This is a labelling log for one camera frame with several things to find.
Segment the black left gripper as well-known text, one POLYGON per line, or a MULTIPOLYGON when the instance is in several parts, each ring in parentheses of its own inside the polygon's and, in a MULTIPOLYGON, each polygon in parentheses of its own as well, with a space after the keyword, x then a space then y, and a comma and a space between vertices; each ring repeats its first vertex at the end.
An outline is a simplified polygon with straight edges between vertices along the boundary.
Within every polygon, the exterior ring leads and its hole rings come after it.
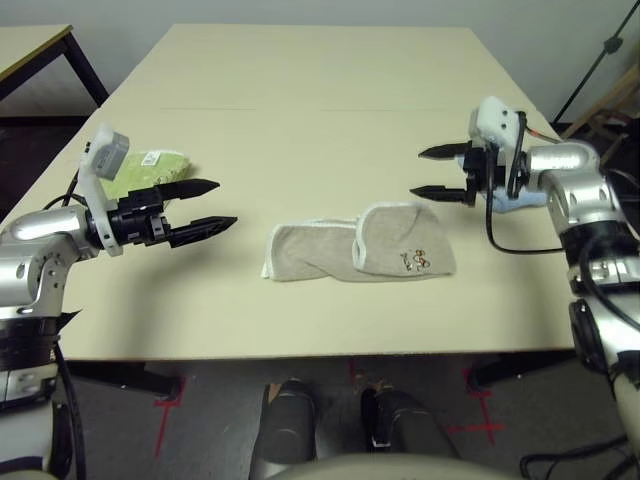
POLYGON ((177 248, 216 236, 234 225, 237 218, 207 217, 171 230, 163 212, 167 200, 198 197, 218 187, 215 181, 186 179, 131 191, 117 200, 115 209, 107 212, 114 239, 120 245, 169 242, 172 248, 177 248))

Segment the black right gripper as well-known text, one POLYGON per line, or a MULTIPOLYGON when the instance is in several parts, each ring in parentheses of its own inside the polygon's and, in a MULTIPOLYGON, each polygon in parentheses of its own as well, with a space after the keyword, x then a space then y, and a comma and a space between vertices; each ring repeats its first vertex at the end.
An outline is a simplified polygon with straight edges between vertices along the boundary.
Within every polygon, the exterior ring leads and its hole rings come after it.
POLYGON ((476 196, 489 192, 489 180, 493 189, 505 184, 505 167, 498 166, 499 149, 494 144, 478 147, 472 142, 449 143, 429 147, 418 154, 419 158, 449 160, 464 156, 463 172, 466 174, 466 188, 448 188, 444 185, 426 185, 409 190, 413 195, 432 201, 463 201, 466 206, 474 206, 476 196))

